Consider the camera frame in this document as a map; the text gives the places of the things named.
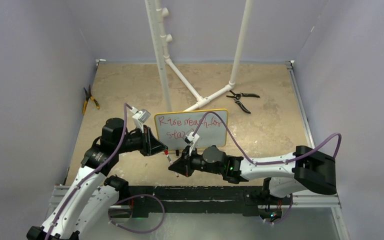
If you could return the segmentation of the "yellow framed whiteboard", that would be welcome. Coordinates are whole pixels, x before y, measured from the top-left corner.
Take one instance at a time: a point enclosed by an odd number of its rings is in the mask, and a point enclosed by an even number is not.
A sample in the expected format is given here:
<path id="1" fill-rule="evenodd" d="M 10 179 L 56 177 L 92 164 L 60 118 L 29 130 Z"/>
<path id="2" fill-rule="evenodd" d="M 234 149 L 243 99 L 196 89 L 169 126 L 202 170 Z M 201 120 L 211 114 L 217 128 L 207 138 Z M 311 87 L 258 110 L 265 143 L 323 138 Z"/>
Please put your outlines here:
<path id="1" fill-rule="evenodd" d="M 157 113 L 154 116 L 156 135 L 169 151 L 182 151 L 187 143 L 185 137 L 197 128 L 199 139 L 195 145 L 198 149 L 205 149 L 212 145 L 224 147 L 227 143 L 229 112 L 225 108 L 213 110 L 217 115 L 207 113 L 207 110 L 178 111 Z"/>

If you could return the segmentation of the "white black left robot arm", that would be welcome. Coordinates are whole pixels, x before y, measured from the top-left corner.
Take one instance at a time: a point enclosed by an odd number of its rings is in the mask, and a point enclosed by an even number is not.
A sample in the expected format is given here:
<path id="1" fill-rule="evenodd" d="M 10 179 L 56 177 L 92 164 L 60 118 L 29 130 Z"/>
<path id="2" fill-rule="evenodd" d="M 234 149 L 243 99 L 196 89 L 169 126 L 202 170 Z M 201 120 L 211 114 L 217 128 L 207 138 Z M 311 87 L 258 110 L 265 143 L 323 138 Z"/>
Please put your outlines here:
<path id="1" fill-rule="evenodd" d="M 29 240 L 80 240 L 114 204 L 132 199 L 129 183 L 111 169 L 119 155 L 138 151 L 153 156 L 168 147 L 157 140 L 148 126 L 127 130 L 121 118 L 110 118 L 88 149 L 67 193 L 41 226 L 32 226 Z"/>

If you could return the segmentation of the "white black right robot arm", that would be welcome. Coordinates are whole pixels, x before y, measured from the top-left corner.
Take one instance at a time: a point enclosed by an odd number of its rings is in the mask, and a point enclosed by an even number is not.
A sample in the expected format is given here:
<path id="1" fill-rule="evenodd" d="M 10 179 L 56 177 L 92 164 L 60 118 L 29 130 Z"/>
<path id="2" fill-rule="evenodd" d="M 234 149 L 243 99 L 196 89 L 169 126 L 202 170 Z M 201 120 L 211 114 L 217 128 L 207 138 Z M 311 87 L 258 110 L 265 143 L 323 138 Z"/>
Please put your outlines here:
<path id="1" fill-rule="evenodd" d="M 194 171 L 216 174 L 231 184 L 264 179 L 260 196 L 268 204 L 304 190 L 328 196 L 337 194 L 335 158 L 304 145 L 284 155 L 252 160 L 228 155 L 216 146 L 201 154 L 186 147 L 168 169 L 185 177 Z"/>

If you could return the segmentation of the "white red whiteboard marker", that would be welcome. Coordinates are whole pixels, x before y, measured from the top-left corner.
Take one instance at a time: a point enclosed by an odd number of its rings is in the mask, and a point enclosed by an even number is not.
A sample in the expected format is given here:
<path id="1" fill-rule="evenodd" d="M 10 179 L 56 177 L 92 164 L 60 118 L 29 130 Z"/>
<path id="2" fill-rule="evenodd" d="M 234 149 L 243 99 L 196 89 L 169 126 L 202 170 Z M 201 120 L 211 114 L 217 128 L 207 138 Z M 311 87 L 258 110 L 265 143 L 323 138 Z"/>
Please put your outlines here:
<path id="1" fill-rule="evenodd" d="M 164 151 L 164 154 L 169 162 L 169 165 L 171 166 L 173 164 L 173 161 L 170 158 L 169 151 L 168 150 Z M 177 178 L 179 177 L 179 174 L 177 172 L 175 172 L 174 174 Z"/>

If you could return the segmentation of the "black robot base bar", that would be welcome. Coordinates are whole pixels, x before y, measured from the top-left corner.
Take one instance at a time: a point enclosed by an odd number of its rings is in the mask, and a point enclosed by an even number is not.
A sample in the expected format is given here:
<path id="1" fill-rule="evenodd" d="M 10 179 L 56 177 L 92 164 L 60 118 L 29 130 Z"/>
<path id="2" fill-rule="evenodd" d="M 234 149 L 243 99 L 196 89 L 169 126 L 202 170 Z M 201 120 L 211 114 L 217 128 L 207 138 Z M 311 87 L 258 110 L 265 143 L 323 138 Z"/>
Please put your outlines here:
<path id="1" fill-rule="evenodd" d="M 268 180 L 262 186 L 129 185 L 116 177 L 104 183 L 116 187 L 115 205 L 126 206 L 134 218 L 169 213 L 241 214 L 279 219 L 293 203 L 290 193 L 283 198 L 269 195 Z"/>

